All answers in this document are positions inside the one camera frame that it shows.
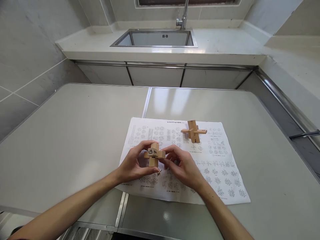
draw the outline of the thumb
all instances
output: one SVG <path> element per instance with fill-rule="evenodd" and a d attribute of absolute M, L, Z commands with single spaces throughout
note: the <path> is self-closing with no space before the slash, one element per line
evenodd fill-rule
<path fill-rule="evenodd" d="M 179 170 L 179 167 L 169 159 L 159 159 L 159 162 L 165 164 L 171 171 L 173 171 L 173 173 L 176 173 Z"/>
<path fill-rule="evenodd" d="M 141 177 L 146 175 L 151 175 L 153 173 L 158 173 L 158 172 L 160 172 L 160 170 L 157 167 L 144 167 L 139 169 L 139 175 Z"/>

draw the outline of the window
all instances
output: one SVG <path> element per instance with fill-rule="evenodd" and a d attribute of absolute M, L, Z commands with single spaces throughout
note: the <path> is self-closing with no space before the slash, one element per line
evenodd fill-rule
<path fill-rule="evenodd" d="M 152 5 L 184 5 L 185 0 L 139 0 L 140 6 Z M 189 0 L 189 5 L 196 4 L 233 4 L 235 0 Z"/>

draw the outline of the faucet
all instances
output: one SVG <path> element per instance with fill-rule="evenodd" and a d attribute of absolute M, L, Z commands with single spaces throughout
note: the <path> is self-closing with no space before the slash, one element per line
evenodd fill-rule
<path fill-rule="evenodd" d="M 180 30 L 186 30 L 188 4 L 189 4 L 189 0 L 186 0 L 182 19 L 177 18 L 176 26 L 181 26 Z"/>

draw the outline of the cabinet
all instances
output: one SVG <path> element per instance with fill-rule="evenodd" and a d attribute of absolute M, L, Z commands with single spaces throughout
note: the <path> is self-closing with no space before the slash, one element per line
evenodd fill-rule
<path fill-rule="evenodd" d="M 132 86 L 125 62 L 99 62 L 90 64 L 79 61 L 79 68 L 91 83 Z"/>
<path fill-rule="evenodd" d="M 134 86 L 180 87 L 184 64 L 128 62 Z"/>
<path fill-rule="evenodd" d="M 181 87 L 235 89 L 250 73 L 245 67 L 239 70 L 228 68 L 187 64 Z"/>

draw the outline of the hand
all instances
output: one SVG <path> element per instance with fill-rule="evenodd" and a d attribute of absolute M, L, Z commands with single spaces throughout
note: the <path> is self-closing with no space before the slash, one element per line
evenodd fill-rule
<path fill-rule="evenodd" d="M 151 143 L 157 143 L 156 141 L 142 141 L 137 146 L 131 148 L 121 163 L 121 165 L 114 171 L 118 184 L 124 182 L 130 182 L 139 179 L 143 176 L 150 175 L 152 173 L 160 172 L 157 167 L 144 167 L 141 168 L 138 162 L 138 156 L 141 151 L 150 148 Z"/>
<path fill-rule="evenodd" d="M 168 155 L 166 159 L 159 159 L 159 161 L 165 165 L 165 169 L 169 168 L 184 185 L 198 191 L 206 183 L 189 152 L 183 151 L 174 144 L 162 150 Z M 174 163 L 175 160 L 180 161 L 178 166 Z"/>

